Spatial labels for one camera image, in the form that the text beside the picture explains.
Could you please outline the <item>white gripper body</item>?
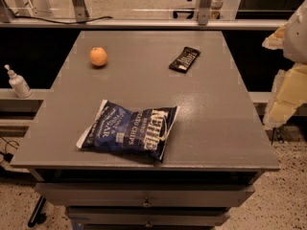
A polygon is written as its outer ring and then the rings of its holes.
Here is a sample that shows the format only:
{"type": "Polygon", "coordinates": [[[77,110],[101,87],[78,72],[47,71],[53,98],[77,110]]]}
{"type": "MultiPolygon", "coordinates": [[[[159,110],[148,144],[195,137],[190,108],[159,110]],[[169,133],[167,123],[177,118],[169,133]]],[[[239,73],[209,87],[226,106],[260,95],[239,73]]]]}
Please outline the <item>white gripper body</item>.
{"type": "Polygon", "coordinates": [[[307,0],[287,22],[283,55],[293,62],[307,63],[307,0]]]}

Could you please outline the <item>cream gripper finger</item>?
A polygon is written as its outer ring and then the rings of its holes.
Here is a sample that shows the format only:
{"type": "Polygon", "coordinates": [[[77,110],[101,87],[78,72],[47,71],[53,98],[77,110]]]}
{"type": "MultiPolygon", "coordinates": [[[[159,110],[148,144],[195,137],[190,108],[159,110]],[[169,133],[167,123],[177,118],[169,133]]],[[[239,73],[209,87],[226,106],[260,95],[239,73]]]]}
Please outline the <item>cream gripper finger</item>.
{"type": "Polygon", "coordinates": [[[286,25],[280,26],[274,33],[266,37],[262,46],[270,50],[278,50],[284,47],[286,25]]]}
{"type": "Polygon", "coordinates": [[[272,94],[265,109],[266,128],[285,125],[297,109],[307,102],[307,65],[295,63],[288,70],[279,70],[272,84],[272,94]]]}

